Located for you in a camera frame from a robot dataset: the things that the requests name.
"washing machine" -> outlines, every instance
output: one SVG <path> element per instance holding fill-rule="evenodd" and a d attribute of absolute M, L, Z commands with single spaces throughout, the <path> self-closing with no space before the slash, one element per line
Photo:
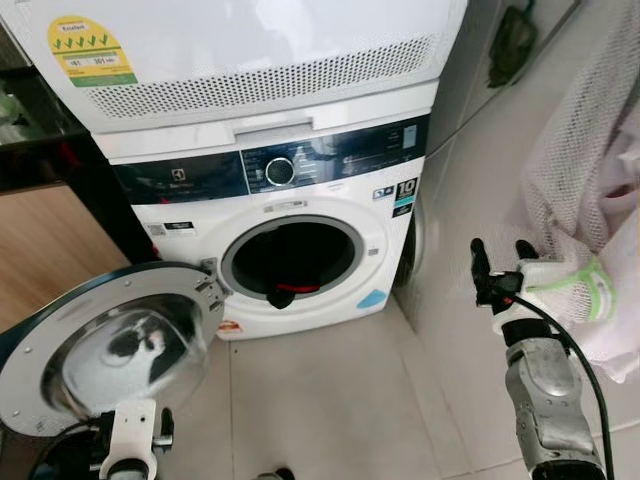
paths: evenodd
<path fill-rule="evenodd" d="M 290 333 L 384 307 L 429 123 L 406 116 L 112 163 L 159 255 L 231 292 L 221 338 Z"/>
<path fill-rule="evenodd" d="M 382 309 L 466 0 L 0 0 L 159 256 L 215 275 L 218 335 Z"/>

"door glass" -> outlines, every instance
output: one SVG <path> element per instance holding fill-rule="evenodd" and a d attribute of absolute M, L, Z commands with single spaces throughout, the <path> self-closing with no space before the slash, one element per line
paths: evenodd
<path fill-rule="evenodd" d="M 176 294 L 143 297 L 104 312 L 51 357 L 42 377 L 45 399 L 80 417 L 160 394 L 176 408 L 205 373 L 200 316 L 191 299 Z"/>

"washing machine door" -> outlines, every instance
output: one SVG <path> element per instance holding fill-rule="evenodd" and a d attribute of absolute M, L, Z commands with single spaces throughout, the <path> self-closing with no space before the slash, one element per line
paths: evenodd
<path fill-rule="evenodd" d="M 178 408 L 202 380 L 225 293 L 191 265 L 97 277 L 0 336 L 0 419 L 50 436 L 124 400 Z"/>

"electrolux logo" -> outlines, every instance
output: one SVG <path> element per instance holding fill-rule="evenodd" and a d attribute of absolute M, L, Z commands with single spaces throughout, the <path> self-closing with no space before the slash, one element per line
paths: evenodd
<path fill-rule="evenodd" d="M 184 168 L 174 168 L 171 170 L 171 176 L 175 182 L 184 182 L 187 179 Z"/>

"yellow energy label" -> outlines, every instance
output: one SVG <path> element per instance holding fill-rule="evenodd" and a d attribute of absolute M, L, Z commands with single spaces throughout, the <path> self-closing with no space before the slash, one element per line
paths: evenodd
<path fill-rule="evenodd" d="M 118 40 L 93 20 L 76 15 L 57 18 L 49 25 L 47 39 L 76 87 L 138 83 Z"/>

